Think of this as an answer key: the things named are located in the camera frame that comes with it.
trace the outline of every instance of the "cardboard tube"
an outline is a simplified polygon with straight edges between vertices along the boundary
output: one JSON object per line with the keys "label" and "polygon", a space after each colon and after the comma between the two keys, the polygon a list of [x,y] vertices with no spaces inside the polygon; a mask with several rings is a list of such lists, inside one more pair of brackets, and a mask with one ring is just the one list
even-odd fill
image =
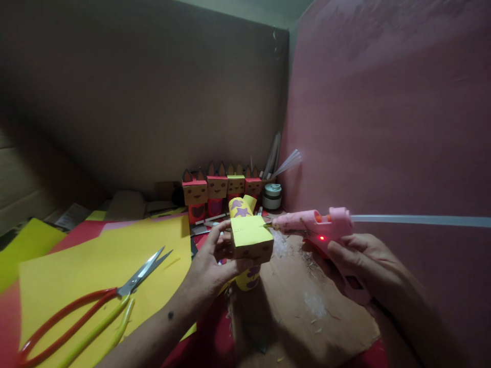
{"label": "cardboard tube", "polygon": [[[245,195],[244,198],[233,198],[229,201],[230,218],[253,216],[252,209],[256,206],[256,198]],[[259,283],[261,265],[253,266],[235,278],[240,290],[249,291]]]}

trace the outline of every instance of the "small jar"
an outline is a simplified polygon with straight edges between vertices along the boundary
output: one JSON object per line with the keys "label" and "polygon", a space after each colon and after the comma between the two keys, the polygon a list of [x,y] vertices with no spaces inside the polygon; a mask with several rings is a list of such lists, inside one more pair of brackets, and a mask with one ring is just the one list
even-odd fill
{"label": "small jar", "polygon": [[281,185],[266,184],[262,191],[262,206],[267,210],[276,210],[281,204]]}

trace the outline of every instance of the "hot glue gun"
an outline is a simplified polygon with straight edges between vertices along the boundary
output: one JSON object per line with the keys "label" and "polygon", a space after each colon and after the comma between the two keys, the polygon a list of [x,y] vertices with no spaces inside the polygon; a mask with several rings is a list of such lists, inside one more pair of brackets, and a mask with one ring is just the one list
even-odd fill
{"label": "hot glue gun", "polygon": [[[327,216],[321,216],[316,210],[289,213],[273,219],[266,226],[284,234],[301,233],[304,241],[312,243],[324,259],[329,259],[327,245],[331,240],[344,245],[341,238],[353,234],[353,222],[345,207],[331,207]],[[367,305],[371,296],[362,279],[333,263],[343,276],[345,295],[359,305]]]}

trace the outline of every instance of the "cardboard wall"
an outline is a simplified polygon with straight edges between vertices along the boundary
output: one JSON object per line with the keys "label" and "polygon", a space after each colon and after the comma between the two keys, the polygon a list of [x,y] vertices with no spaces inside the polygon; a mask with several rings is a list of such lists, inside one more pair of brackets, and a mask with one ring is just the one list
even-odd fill
{"label": "cardboard wall", "polygon": [[30,217],[55,222],[72,203],[95,210],[108,194],[22,119],[0,111],[0,235]]}
{"label": "cardboard wall", "polygon": [[265,165],[287,31],[170,0],[53,0],[2,5],[0,32],[3,88],[108,189]]}
{"label": "cardboard wall", "polygon": [[[491,4],[317,0],[299,22],[280,176],[288,211],[491,216]],[[489,229],[355,224],[426,285],[489,366]]]}

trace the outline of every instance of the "paper tube figure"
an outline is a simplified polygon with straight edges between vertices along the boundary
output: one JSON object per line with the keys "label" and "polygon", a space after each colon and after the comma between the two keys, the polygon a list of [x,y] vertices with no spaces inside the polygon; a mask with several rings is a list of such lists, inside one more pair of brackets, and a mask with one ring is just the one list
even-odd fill
{"label": "paper tube figure", "polygon": [[227,187],[227,200],[240,197],[244,193],[244,184],[246,177],[244,176],[244,169],[241,164],[237,165],[237,170],[234,169],[232,164],[229,164],[227,168],[227,178],[229,180]]}
{"label": "paper tube figure", "polygon": [[247,166],[247,169],[245,170],[245,193],[257,199],[259,194],[261,194],[261,189],[262,181],[259,177],[257,168],[254,167],[254,170],[251,173],[251,168]]}
{"label": "paper tube figure", "polygon": [[188,169],[183,174],[184,203],[189,207],[189,223],[205,219],[205,203],[208,201],[208,191],[205,176],[198,171],[197,177]]}
{"label": "paper tube figure", "polygon": [[233,198],[229,202],[234,258],[250,258],[256,264],[235,278],[237,286],[243,291],[256,287],[261,263],[268,262],[273,253],[273,235],[264,227],[262,216],[252,215],[251,208],[255,205],[256,199],[249,195]]}
{"label": "paper tube figure", "polygon": [[218,173],[215,173],[213,162],[210,163],[206,181],[208,183],[208,217],[215,217],[221,214],[223,201],[227,196],[227,183],[229,180],[223,162],[220,164]]}

